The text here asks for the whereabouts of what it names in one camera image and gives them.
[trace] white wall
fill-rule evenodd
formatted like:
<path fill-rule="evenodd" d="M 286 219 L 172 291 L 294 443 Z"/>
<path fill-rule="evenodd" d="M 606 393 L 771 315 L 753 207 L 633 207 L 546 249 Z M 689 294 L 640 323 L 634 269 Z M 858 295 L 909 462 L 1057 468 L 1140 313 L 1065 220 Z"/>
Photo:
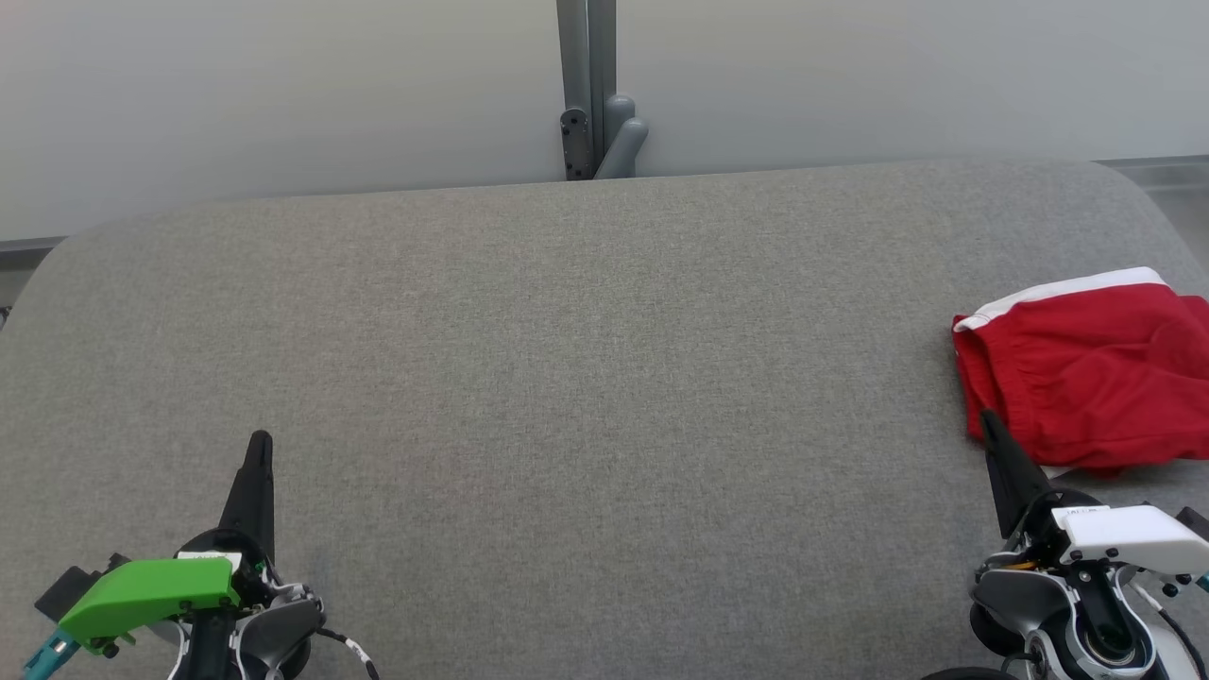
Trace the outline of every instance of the white wall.
<path fill-rule="evenodd" d="M 562 178 L 549 1 L 0 0 L 0 241 Z"/>
<path fill-rule="evenodd" d="M 1209 152 L 1204 0 L 620 0 L 640 174 Z"/>
<path fill-rule="evenodd" d="M 1204 0 L 619 0 L 643 174 L 1209 152 Z M 0 0 L 0 241 L 559 180 L 550 0 Z"/>

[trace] red cloth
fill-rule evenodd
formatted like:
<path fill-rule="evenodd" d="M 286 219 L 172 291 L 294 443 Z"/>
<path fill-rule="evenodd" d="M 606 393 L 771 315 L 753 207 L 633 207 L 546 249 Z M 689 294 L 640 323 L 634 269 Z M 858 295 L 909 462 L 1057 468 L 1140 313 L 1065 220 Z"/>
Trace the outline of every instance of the red cloth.
<path fill-rule="evenodd" d="M 1030 288 L 954 318 L 967 427 L 994 409 L 1040 465 L 1209 459 L 1209 304 L 1146 267 Z"/>

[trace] gray fabric surface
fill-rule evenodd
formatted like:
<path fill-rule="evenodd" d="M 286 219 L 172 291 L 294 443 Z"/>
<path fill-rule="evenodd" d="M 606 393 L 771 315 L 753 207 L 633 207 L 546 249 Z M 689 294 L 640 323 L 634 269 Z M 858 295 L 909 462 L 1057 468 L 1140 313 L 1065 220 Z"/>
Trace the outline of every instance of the gray fabric surface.
<path fill-rule="evenodd" d="M 994 661 L 948 327 L 1209 281 L 1093 165 L 922 162 L 208 204 L 69 240 L 0 334 L 2 668 L 71 564 L 170 554 L 277 440 L 278 563 L 383 678 L 918 678 Z M 1205 507 L 1209 467 L 1075 477 Z M 1209 642 L 1207 610 L 1173 605 Z M 64 678 L 158 678 L 167 645 Z M 303 678 L 359 678 L 318 641 Z"/>

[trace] teal connector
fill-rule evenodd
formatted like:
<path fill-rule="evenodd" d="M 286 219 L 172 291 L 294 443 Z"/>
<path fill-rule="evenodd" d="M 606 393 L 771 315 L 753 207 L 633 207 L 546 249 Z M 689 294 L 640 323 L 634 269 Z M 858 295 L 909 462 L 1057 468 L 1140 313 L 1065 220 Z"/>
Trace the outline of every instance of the teal connector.
<path fill-rule="evenodd" d="M 42 644 L 42 649 L 25 662 L 24 680 L 47 680 L 79 650 L 80 642 L 63 630 L 54 630 L 54 634 Z"/>

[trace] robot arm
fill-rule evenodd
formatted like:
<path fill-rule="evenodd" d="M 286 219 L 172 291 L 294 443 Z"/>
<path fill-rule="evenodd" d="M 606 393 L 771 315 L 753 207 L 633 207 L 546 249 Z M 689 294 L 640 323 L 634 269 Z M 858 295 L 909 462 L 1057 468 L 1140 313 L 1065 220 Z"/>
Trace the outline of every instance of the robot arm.
<path fill-rule="evenodd" d="M 112 658 L 143 626 L 179 645 L 168 680 L 291 680 L 311 653 L 311 636 L 357 642 L 324 628 L 323 600 L 305 583 L 285 583 L 273 565 L 273 440 L 256 432 L 222 517 L 172 559 L 115 554 L 104 572 L 73 566 L 35 607 L 58 628 L 25 664 L 44 680 L 76 651 Z"/>
<path fill-rule="evenodd" d="M 1053 488 L 994 413 L 982 420 L 1006 543 L 974 574 L 971 623 L 979 640 L 1028 661 L 1029 678 L 1209 680 L 1182 630 L 1175 626 L 1175 639 L 1152 629 L 1122 590 L 1143 570 L 1167 582 L 1169 597 L 1197 580 L 1205 587 L 1205 520 L 1191 508 L 1173 518 L 1153 506 L 1110 508 Z"/>

